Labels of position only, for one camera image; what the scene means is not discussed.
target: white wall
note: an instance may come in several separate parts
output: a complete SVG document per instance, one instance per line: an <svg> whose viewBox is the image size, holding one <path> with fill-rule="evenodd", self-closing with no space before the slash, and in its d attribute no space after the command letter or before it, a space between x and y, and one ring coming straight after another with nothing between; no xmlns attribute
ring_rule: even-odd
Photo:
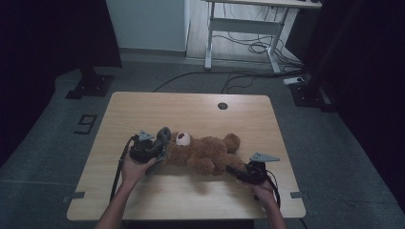
<svg viewBox="0 0 405 229"><path fill-rule="evenodd" d="M189 0L106 0L118 46L184 52Z"/></svg>

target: light wood tabletop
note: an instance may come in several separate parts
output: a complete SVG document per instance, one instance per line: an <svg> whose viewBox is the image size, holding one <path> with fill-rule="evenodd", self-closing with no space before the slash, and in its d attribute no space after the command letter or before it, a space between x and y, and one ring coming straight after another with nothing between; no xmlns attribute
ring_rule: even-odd
<svg viewBox="0 0 405 229"><path fill-rule="evenodd" d="M218 107L227 104L226 110ZM299 192L270 100L264 95L114 93L107 107L72 199L70 220L98 220L108 206L117 163L129 137L144 130L155 135L164 126L194 137L241 139L243 161L256 152L277 156L266 167L277 178L285 218L302 218ZM145 177L128 199L123 219L263 219L250 190L230 174L201 176L191 169L162 165Z"/></svg>
<svg viewBox="0 0 405 229"><path fill-rule="evenodd" d="M245 5L261 5L261 6L274 6L274 7L287 7L287 8L308 8L320 9L322 4L318 1L312 3L310 0L203 0L213 3L230 3L230 4L245 4Z"/></svg>

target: forearm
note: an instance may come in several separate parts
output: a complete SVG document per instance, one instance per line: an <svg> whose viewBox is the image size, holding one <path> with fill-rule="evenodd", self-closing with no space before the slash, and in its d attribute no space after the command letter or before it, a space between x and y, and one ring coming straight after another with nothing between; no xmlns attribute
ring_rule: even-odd
<svg viewBox="0 0 405 229"><path fill-rule="evenodd" d="M121 186L119 186L116 195L98 221L96 229L119 228L119 224L124 215L126 202L133 188L134 186L131 185L121 184Z"/></svg>
<svg viewBox="0 0 405 229"><path fill-rule="evenodd" d="M283 216L275 199L265 203L265 210L268 220L268 226L271 229L287 229Z"/></svg>

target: person's left hand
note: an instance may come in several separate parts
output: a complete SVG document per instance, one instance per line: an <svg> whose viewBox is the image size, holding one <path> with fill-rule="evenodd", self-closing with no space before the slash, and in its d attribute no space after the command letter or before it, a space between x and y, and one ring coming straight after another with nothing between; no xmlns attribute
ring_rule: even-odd
<svg viewBox="0 0 405 229"><path fill-rule="evenodd" d="M155 163L156 159L152 158L147 163L141 164L134 161L129 154L126 154L121 169L122 184L129 185L134 188L138 181L145 176L146 170Z"/></svg>

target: brown plush fur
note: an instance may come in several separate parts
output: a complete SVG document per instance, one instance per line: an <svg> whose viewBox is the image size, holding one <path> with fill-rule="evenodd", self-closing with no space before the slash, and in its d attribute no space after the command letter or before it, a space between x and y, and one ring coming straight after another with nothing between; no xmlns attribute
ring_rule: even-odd
<svg viewBox="0 0 405 229"><path fill-rule="evenodd" d="M201 175L219 176L226 170L226 165L245 171L244 162L235 156L241 140L234 134L224 139L206 136L196 139L191 136L190 144L181 146L176 143L178 133L173 133L167 146L167 164L188 166Z"/></svg>

